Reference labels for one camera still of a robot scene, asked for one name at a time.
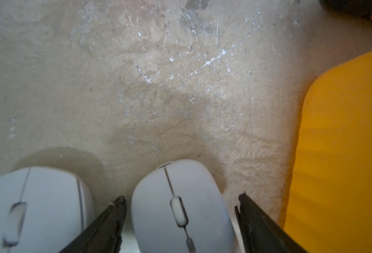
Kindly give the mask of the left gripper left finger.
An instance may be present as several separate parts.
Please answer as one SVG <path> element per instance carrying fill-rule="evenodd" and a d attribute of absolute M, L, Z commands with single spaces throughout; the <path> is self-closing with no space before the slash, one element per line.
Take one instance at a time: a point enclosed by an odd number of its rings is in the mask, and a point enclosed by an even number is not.
<path fill-rule="evenodd" d="M 124 196 L 117 197 L 62 253 L 118 253 L 127 213 Z"/>

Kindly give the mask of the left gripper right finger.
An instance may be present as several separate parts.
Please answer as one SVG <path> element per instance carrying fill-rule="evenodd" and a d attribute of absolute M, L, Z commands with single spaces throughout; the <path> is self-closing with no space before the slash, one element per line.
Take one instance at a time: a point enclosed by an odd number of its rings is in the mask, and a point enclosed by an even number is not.
<path fill-rule="evenodd" d="M 247 194 L 234 210 L 246 253 L 305 253 Z"/>

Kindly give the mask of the white mouse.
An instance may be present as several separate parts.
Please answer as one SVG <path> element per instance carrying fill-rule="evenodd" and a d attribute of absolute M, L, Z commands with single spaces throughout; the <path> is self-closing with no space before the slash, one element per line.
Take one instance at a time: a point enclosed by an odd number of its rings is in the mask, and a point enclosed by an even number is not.
<path fill-rule="evenodd" d="M 239 253 L 221 192 L 209 170 L 184 159 L 161 165 L 136 186 L 134 234 L 142 253 Z"/>
<path fill-rule="evenodd" d="M 27 167 L 0 177 L 0 253 L 59 253 L 95 219 L 77 175 Z"/>

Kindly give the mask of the yellow plastic tray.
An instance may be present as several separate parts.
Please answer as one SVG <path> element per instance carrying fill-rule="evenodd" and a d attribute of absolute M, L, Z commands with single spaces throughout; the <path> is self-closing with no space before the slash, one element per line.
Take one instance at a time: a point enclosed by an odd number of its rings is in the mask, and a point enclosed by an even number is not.
<path fill-rule="evenodd" d="M 372 253 L 372 51 L 306 94 L 284 229 L 310 253 Z"/>

